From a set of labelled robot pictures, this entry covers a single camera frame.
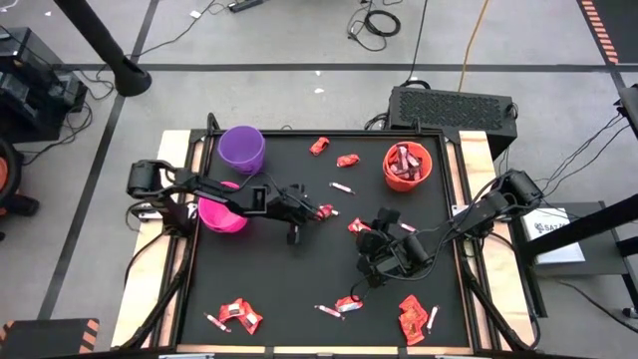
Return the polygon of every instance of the concrete floor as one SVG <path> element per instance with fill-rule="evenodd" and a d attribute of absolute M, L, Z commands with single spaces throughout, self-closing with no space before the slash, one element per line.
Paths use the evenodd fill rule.
<path fill-rule="evenodd" d="M 130 53 L 149 5 L 157 0 L 90 3 Z M 188 13 L 207 3 L 160 0 L 148 35 L 142 39 L 144 49 L 174 38 L 190 23 Z M 460 64 L 480 5 L 479 0 L 430 0 L 418 63 Z M 240 14 L 204 14 L 179 42 L 142 56 L 141 64 L 301 63 L 318 64 L 317 68 L 342 64 L 348 71 L 317 73 L 311 65 L 296 71 L 155 71 L 150 90 L 125 99 L 121 110 L 123 99 L 116 95 L 90 101 L 93 125 L 73 144 L 55 148 L 25 168 L 23 189 L 41 201 L 38 215 L 0 221 L 0 230 L 7 233 L 7 239 L 0 242 L 0 322 L 38 317 L 85 184 L 91 181 L 90 168 L 105 130 L 115 126 L 95 190 L 89 190 L 88 211 L 52 311 L 53 318 L 99 318 L 98 349 L 102 350 L 111 343 L 124 271 L 136 239 L 124 226 L 124 210 L 131 203 L 124 193 L 131 162 L 153 159 L 164 130 L 203 128 L 208 112 L 214 112 L 226 128 L 250 124 L 278 129 L 287 124 L 295 129 L 361 129 L 367 120 L 385 111 L 392 86 L 408 76 L 407 71 L 378 71 L 364 64 L 411 63 L 421 6 L 421 1 L 404 1 L 389 9 L 403 27 L 388 39 L 388 48 L 381 53 L 367 52 L 346 38 L 346 22 L 358 8 L 355 0 L 270 0 Z M 50 1 L 22 0 L 0 13 L 0 24 L 31 27 L 69 64 L 101 63 Z M 362 35 L 362 41 L 378 45 L 378 39 L 368 35 Z M 575 0 L 490 1 L 470 63 L 526 65 L 469 72 L 464 91 L 508 95 L 518 103 L 519 136 L 510 148 L 509 163 L 533 178 L 549 175 L 614 116 L 612 103 L 617 94 L 612 77 L 579 67 L 605 63 Z M 552 65 L 574 67 L 559 72 L 566 67 Z M 460 73 L 455 67 L 415 76 L 435 89 L 453 91 Z M 622 73 L 622 78 L 627 85 L 638 82 L 636 73 Z M 99 94 L 105 91 L 101 85 L 91 87 Z M 318 88 L 324 92 L 316 94 Z M 603 135 L 601 143 L 612 135 Z M 574 165 L 586 162 L 600 146 L 592 146 Z M 625 131 L 596 163 L 564 182 L 550 199 L 610 204 L 635 193 L 638 161 L 632 155 L 637 151 L 633 134 Z M 620 228 L 621 237 L 635 235 L 636 228 Z M 629 305 L 620 278 L 576 282 L 609 308 Z M 548 318 L 540 319 L 542 350 L 635 357 L 638 344 L 633 333 L 570 289 L 551 282 L 541 285 L 549 312 Z"/>

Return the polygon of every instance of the pink bucket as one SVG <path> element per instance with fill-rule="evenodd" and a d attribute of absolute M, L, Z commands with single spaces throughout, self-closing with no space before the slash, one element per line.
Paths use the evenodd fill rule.
<path fill-rule="evenodd" d="M 222 184 L 231 188 L 239 188 L 239 185 L 229 181 L 223 181 Z M 231 212 L 223 204 L 214 200 L 201 197 L 197 203 L 197 210 L 203 223 L 216 232 L 235 233 L 248 223 L 248 218 Z"/>

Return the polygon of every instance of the orange bucket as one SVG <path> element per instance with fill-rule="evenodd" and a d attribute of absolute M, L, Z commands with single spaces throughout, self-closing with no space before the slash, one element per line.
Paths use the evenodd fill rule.
<path fill-rule="evenodd" d="M 421 178 L 417 180 L 399 179 L 390 171 L 390 164 L 397 161 L 397 146 L 407 146 L 412 156 L 421 161 Z M 383 158 L 383 173 L 386 177 L 386 183 L 395 191 L 409 191 L 424 181 L 432 171 L 432 157 L 423 146 L 413 142 L 400 142 L 390 147 L 386 156 Z"/>

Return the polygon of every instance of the wooden frame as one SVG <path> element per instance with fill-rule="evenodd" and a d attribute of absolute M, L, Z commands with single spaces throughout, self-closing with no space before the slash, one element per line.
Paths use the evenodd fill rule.
<path fill-rule="evenodd" d="M 164 132 L 159 148 L 158 158 L 169 161 L 174 166 L 184 166 L 186 151 L 190 131 L 166 131 Z M 494 177 L 493 163 L 486 135 L 483 132 L 461 132 L 461 148 L 464 154 L 466 173 L 470 193 L 475 195 L 486 182 Z M 203 151 L 203 143 L 198 142 L 194 146 L 194 157 L 192 170 L 199 169 L 199 161 Z M 457 162 L 456 149 L 448 144 L 448 161 L 452 175 L 452 186 L 454 188 L 456 202 L 464 203 L 462 178 L 460 176 Z M 139 250 L 151 238 L 161 231 L 160 221 L 143 223 L 141 233 L 138 236 L 136 250 Z M 509 232 L 505 224 L 496 224 L 494 231 L 509 239 Z M 123 297 L 123 302 L 118 318 L 116 331 L 114 334 L 113 346 L 121 345 L 128 340 L 137 330 L 140 323 L 144 321 L 148 312 L 158 300 L 160 283 L 163 274 L 164 264 L 168 253 L 167 236 L 150 248 L 145 255 L 138 259 L 138 262 L 131 270 L 130 279 Z M 179 267 L 183 254 L 184 240 L 178 244 L 173 258 L 173 275 Z M 531 343 L 533 341 L 533 331 L 527 313 L 518 267 L 514 254 L 509 249 L 497 241 L 487 240 L 483 250 L 485 258 L 485 269 L 489 283 L 492 300 L 501 311 L 503 317 L 509 325 L 518 333 L 520 338 Z M 468 295 L 462 289 L 462 295 Z M 173 316 L 175 315 L 176 298 L 174 297 L 164 313 L 161 330 L 159 333 L 159 346 L 169 345 L 169 338 L 173 326 Z M 478 301 L 474 298 L 475 314 L 478 322 L 478 339 L 481 348 L 490 348 L 490 338 L 485 320 L 485 314 Z M 500 338 L 503 349 L 507 349 L 506 344 Z M 177 345 L 178 352 L 206 352 L 206 353 L 242 353 L 242 354 L 263 354 L 266 348 L 263 346 L 220 346 L 220 345 Z M 472 354 L 472 348 L 464 347 L 409 347 L 409 355 L 467 355 Z M 398 355 L 397 347 L 274 347 L 275 354 L 359 354 L 359 355 Z"/>

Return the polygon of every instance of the purple bucket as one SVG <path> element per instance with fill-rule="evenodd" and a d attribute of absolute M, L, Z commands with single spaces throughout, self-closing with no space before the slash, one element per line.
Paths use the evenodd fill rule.
<path fill-rule="evenodd" d="M 254 175 L 263 166 L 266 141 L 259 130 L 250 126 L 237 126 L 221 136 L 217 152 L 222 160 L 239 173 Z"/>

